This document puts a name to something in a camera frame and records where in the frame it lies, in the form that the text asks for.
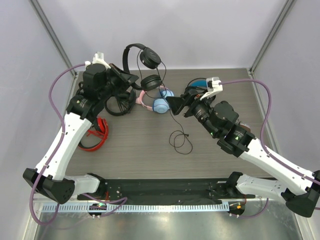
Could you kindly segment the black wired on-ear headphones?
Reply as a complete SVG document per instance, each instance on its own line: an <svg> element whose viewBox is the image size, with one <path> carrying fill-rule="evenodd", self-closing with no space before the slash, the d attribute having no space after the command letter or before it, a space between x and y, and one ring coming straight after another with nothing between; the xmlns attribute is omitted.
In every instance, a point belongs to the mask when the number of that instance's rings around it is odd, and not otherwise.
<svg viewBox="0 0 320 240"><path fill-rule="evenodd" d="M141 44L141 43L132 43L129 44L125 47L123 54L122 54L122 66L123 66L123 70L126 73L130 72L129 69L129 51L132 47L138 48L139 49L139 53L137 54L137 59L140 59L140 61L143 63L143 65L145 67L147 67L148 69L154 70L154 69L158 69L158 66L160 64L162 64L162 60L159 57L159 55L152 50L151 48ZM147 76L145 78L142 78L140 81L140 85L138 86L132 86L132 88L134 90L140 90L141 91L145 91L146 93L151 91L151 90L159 90L160 86L164 86L163 83L164 78L160 77L159 74L152 74L150 76ZM176 138L174 137L173 140L169 140L169 144L174 148L174 150L181 154L181 155L188 155L193 151L193 148L191 148L188 152L181 152L178 151L178 148L181 148L184 146L184 144L186 142L191 143L189 140L189 135L185 133L184 129L181 128L180 130L176 130L172 132L174 133L178 133L176 136L180 137L183 136L183 142L181 145L177 146L176 145Z"/></svg>

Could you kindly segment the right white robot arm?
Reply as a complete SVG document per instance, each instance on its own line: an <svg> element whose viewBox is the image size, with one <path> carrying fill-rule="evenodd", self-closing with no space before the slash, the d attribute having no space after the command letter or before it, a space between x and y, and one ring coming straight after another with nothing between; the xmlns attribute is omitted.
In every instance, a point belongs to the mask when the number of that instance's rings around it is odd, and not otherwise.
<svg viewBox="0 0 320 240"><path fill-rule="evenodd" d="M174 115L187 107L183 116L194 116L211 137L218 140L217 145L224 152L256 165L274 178L256 178L234 171L225 183L229 197L261 196L285 204L302 217L313 215L320 198L319 171L303 169L266 147L249 129L237 122L239 115L227 101L210 106L193 92L180 97L168 96L166 101Z"/></svg>

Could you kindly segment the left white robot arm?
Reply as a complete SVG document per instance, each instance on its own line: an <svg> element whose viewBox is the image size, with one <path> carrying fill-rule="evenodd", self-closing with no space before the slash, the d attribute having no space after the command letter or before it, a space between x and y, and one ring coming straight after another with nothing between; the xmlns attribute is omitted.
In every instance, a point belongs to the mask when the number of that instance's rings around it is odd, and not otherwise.
<svg viewBox="0 0 320 240"><path fill-rule="evenodd" d="M35 168L26 168L23 179L39 193L62 205L72 196L89 194L95 200L106 195L104 179L95 174L66 176L67 166L82 137L98 123L104 104L116 94L134 87L137 75L105 62L84 63L85 71L65 115L59 114L61 127L49 150Z"/></svg>

